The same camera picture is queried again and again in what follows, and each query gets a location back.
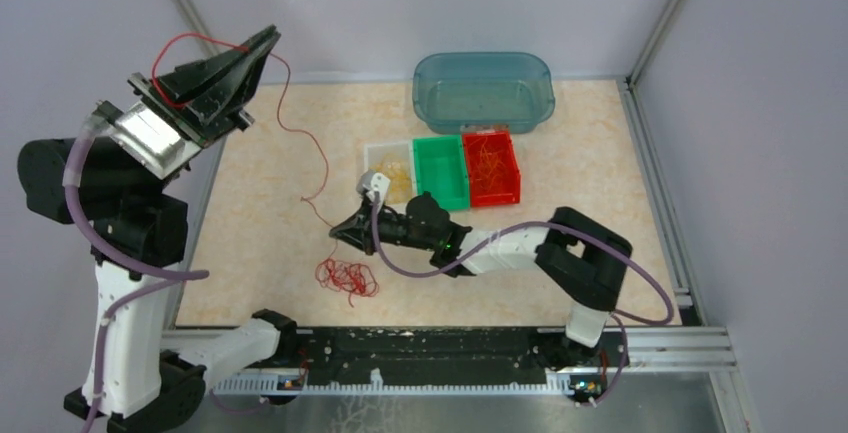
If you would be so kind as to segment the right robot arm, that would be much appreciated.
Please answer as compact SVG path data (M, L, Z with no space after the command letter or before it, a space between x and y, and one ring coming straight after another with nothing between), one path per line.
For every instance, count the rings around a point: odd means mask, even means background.
M434 270L453 278L544 273L573 301L564 336L547 356L550 367L588 365L599 356L633 252L623 236L571 207L557 208L546 222L488 232L454 222L428 193L411 199L404 212L375 209L364 195L359 209L329 235L367 255L385 244L427 251Z

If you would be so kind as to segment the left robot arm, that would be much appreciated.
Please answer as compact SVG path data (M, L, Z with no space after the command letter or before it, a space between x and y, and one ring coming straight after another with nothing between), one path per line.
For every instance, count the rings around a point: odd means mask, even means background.
M181 268L188 206L165 189L203 150L252 125L246 105L279 37L271 25L169 73L135 73L131 107L102 101L76 137L20 150L29 210L74 225L94 260L92 360L84 384L64 400L86 427L102 417L111 432L165 432L241 370L269 361L285 367L298 357L295 321L267 309L184 350L162 345L171 293L208 277Z

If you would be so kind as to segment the white plastic bin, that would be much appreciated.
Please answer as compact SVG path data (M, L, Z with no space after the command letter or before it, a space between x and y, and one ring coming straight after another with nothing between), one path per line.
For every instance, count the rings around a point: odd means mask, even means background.
M418 194L414 149L411 140L366 143L364 168L383 173L391 180L385 202L392 207L405 206Z

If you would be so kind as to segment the green plastic bin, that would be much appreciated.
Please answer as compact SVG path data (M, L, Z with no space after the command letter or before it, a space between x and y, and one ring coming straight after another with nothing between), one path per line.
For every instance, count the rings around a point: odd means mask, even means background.
M471 206L469 177L459 135L412 141L418 194L429 193L448 211Z

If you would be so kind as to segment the red plastic bin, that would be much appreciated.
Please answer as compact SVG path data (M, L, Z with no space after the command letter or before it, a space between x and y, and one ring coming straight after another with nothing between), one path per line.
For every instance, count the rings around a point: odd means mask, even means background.
M461 136L471 207L515 205L521 201L521 172L511 135L487 131Z

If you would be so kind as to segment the blue transparent plastic tub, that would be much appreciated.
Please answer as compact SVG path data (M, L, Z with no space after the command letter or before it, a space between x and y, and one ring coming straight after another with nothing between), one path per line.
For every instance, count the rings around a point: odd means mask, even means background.
M551 72L525 52L448 52L419 61L412 76L416 117L437 134L476 129L533 131L556 107Z

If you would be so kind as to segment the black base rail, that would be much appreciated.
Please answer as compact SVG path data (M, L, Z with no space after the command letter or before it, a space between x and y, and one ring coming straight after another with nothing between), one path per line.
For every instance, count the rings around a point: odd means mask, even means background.
M215 394L517 396L584 400L627 374L730 372L717 327L608 327L582 357L552 327L298 329L294 348L212 383Z

